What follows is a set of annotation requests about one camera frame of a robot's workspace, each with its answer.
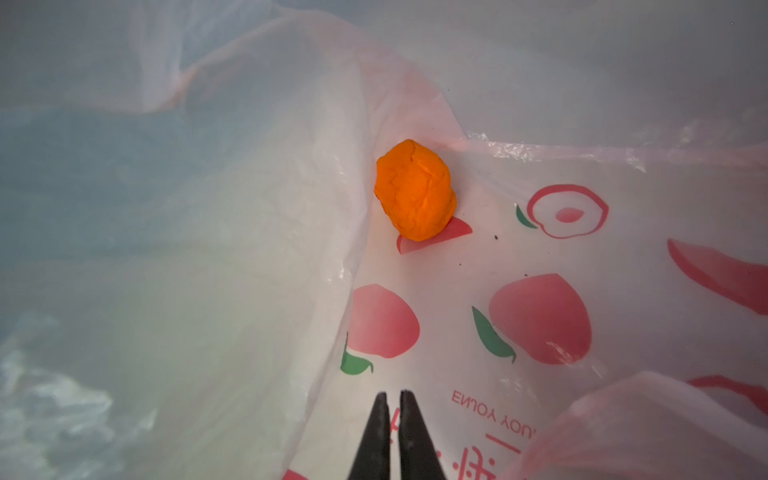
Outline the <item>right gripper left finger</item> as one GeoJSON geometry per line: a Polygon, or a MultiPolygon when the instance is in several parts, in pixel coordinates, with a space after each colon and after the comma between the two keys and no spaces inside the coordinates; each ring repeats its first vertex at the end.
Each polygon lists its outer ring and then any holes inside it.
{"type": "Polygon", "coordinates": [[[389,480],[390,412],[387,394],[376,395],[348,480],[389,480]]]}

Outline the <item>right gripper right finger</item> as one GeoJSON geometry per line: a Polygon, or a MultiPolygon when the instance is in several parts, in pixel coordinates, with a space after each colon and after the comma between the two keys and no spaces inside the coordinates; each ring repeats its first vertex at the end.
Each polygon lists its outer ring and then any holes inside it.
{"type": "Polygon", "coordinates": [[[398,444],[402,480],[446,480],[416,397],[409,390],[400,393],[398,444]]]}

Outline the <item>pink plastic bag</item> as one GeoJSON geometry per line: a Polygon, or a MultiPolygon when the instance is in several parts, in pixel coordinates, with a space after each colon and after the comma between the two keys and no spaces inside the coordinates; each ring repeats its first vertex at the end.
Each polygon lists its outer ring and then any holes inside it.
{"type": "Polygon", "coordinates": [[[5,1],[1,475],[767,475],[763,1],[5,1]],[[414,140],[457,207],[396,230],[414,140]]]}

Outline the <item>orange fake fruit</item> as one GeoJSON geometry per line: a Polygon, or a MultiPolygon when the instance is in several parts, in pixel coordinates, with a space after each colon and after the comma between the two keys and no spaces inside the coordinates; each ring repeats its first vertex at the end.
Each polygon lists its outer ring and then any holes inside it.
{"type": "Polygon", "coordinates": [[[457,207],[450,169],[414,140],[377,160],[374,194],[400,235],[418,242],[441,233],[457,207]]]}

